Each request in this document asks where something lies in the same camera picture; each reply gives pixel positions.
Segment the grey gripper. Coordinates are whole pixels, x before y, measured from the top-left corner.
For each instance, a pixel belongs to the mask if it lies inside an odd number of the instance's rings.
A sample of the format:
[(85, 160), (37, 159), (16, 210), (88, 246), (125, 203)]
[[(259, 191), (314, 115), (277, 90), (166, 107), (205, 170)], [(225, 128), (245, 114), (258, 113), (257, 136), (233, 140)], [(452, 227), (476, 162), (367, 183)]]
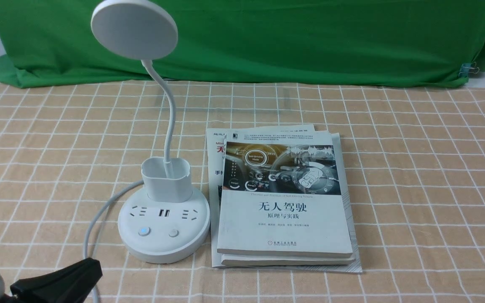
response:
[[(86, 258), (50, 274), (20, 279), (10, 290), (21, 303), (83, 303), (102, 276), (100, 261)], [(0, 299), (4, 296), (0, 275)]]

